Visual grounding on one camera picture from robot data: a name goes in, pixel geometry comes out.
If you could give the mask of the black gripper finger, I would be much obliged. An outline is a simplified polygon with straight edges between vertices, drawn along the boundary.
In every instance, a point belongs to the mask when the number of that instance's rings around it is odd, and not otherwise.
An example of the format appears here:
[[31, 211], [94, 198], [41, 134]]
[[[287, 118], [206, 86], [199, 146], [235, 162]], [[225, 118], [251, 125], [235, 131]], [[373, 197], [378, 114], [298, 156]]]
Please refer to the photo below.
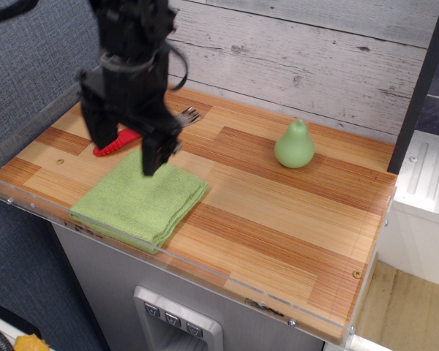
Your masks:
[[118, 137], [118, 123], [110, 119], [100, 106], [90, 102], [81, 102], [81, 110], [91, 140], [102, 149]]
[[146, 135], [142, 140], [142, 170], [145, 176], [153, 176], [165, 164], [176, 149], [175, 137]]

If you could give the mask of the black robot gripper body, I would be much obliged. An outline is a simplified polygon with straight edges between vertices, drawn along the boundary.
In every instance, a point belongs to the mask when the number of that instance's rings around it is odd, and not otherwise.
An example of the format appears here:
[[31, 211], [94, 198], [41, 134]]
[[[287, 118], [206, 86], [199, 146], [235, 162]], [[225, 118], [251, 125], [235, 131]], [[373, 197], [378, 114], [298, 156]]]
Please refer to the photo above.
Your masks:
[[98, 68], [78, 74], [80, 102], [100, 106], [118, 127], [123, 124], [141, 137], [175, 137], [175, 153], [181, 125], [164, 102], [169, 55], [169, 50], [160, 50], [148, 61], [135, 63], [102, 54]]

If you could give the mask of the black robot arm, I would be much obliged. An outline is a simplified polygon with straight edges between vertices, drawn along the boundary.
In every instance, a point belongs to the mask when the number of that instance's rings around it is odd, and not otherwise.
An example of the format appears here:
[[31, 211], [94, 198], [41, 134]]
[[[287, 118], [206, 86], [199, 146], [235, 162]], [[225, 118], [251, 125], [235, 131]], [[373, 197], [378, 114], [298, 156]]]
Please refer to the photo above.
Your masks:
[[99, 68], [79, 76], [81, 110], [104, 148], [123, 124], [142, 137], [142, 171], [152, 176], [176, 150], [180, 123], [164, 102], [175, 12], [167, 1], [91, 1], [99, 29]]

